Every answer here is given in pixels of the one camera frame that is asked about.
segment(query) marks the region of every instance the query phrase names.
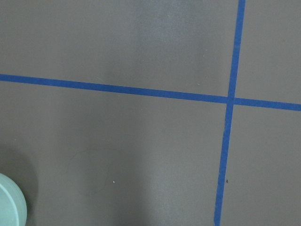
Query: light green round object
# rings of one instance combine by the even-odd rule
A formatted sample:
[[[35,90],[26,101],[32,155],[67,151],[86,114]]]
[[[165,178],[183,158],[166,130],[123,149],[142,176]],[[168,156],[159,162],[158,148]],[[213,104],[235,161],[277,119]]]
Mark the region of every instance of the light green round object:
[[[25,226],[27,207],[18,185],[0,173],[0,226]]]

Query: gray floor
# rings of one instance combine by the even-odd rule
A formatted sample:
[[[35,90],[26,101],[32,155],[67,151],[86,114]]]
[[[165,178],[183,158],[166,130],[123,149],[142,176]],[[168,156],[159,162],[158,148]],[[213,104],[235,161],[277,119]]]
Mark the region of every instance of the gray floor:
[[[3,1],[0,73],[227,96],[238,1]],[[301,103],[301,2],[246,3],[236,97]],[[225,104],[0,82],[26,226],[213,226]],[[234,106],[221,226],[301,225],[301,112]]]

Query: green bowl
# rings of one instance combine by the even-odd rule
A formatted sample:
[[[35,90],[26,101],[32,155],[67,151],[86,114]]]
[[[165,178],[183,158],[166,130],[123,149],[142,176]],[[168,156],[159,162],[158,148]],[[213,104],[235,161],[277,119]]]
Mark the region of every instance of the green bowl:
[[[0,173],[0,226],[25,226],[27,207],[18,185]]]

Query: blue tape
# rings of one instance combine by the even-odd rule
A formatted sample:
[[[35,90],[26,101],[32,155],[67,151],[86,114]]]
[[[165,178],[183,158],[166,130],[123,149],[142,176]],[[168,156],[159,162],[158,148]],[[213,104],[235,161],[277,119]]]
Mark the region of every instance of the blue tape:
[[[253,106],[253,107],[267,107],[291,111],[301,111],[301,104],[292,104],[284,102],[266,101],[266,100],[252,100],[244,98],[235,98],[235,105]]]
[[[80,81],[65,81],[56,79],[44,79],[44,78],[34,78],[26,76],[8,75],[0,74],[0,81],[27,83],[35,85],[45,85],[45,86],[56,86],[74,89],[88,89],[96,91],[114,92],[114,93],[125,93],[125,94],[135,94],[151,97],[166,97],[173,99],[183,99],[183,100],[195,100],[195,101],[205,101],[213,103],[227,103],[227,97],[213,96],[205,94],[196,93],[184,93],[157,89],[142,89],[126,86],[113,86],[113,85],[103,85],[95,83],[87,83]]]
[[[222,217],[222,200],[224,194],[225,176],[226,176],[226,168],[227,168],[227,160],[228,160],[228,151],[229,151],[233,106],[234,106],[236,81],[237,81],[237,73],[238,73],[240,44],[241,44],[243,22],[244,22],[245,4],[246,4],[245,0],[239,0],[238,2],[238,12],[237,12],[237,19],[236,19],[236,28],[235,28],[229,90],[228,90],[228,101],[227,101],[226,116],[225,116],[225,129],[222,138],[222,152],[221,152],[219,176],[218,176],[216,199],[215,199],[215,211],[214,211],[215,226],[220,225],[221,217]]]

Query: gray surface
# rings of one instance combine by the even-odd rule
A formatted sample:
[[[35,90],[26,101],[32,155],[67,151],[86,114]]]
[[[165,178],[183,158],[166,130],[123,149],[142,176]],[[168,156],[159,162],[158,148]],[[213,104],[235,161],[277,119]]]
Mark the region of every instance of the gray surface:
[[[0,171],[28,226],[213,225],[225,105],[8,82],[0,94]]]
[[[235,106],[221,226],[301,225],[300,117]]]
[[[237,0],[2,1],[1,73],[227,95]]]
[[[301,103],[301,1],[246,1],[237,97]]]

